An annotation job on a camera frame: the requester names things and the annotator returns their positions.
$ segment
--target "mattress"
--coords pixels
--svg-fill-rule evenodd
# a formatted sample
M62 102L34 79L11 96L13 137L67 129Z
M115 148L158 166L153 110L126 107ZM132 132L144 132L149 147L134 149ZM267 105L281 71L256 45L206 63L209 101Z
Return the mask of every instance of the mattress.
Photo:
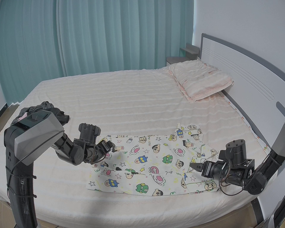
M247 157L256 166L266 154L241 116L221 95L188 103L165 68L129 70L57 78L39 83L25 98L4 129L23 107L43 101L70 115L66 134L78 138L78 125L101 128L101 135L169 135L177 123L195 123L203 141L216 150L226 143L246 140ZM5 173L3 134L0 169ZM69 228L83 227L191 227L238 209L255 196L222 192L146 197L91 191L85 188L90 164L78 166L60 160L49 148L34 163L34 194L39 219ZM0 196L6 201L6 175L0 176ZM229 186L229 194L240 188Z

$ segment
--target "headboard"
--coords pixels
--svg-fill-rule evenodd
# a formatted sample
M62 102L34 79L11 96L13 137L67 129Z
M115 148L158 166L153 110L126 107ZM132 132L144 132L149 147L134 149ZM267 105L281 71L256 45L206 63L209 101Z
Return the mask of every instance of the headboard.
M285 73L256 54L205 33L199 57L232 76L234 85L224 94L271 147L285 122Z

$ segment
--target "outlined star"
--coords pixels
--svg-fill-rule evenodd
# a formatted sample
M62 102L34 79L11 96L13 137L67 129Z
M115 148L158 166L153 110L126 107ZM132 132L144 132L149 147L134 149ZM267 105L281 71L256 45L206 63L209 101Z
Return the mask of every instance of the outlined star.
M117 177L117 179L121 179L122 176L120 176L120 174L115 175Z
M92 186L95 186L95 183L94 182L92 182L92 181L90 181L90 186L92 187Z
M195 181L196 178L194 176L191 176L190 179L191 181Z

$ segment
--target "cartoon print shirt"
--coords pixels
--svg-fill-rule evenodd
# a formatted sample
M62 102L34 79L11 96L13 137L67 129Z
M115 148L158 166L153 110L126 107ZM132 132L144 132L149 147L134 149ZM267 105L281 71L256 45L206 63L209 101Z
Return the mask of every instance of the cartoon print shirt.
M94 164L86 187L91 190L141 196L178 195L217 191L213 179L189 163L217 161L217 151L203 143L198 125L177 125L172 135L105 136L116 147Z

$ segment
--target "teal curtain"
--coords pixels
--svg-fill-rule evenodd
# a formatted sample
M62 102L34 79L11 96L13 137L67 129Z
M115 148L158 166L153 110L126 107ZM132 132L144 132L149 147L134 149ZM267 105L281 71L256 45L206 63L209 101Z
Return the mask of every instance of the teal curtain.
M52 78L161 68L192 43L193 15L194 0L2 0L6 100Z

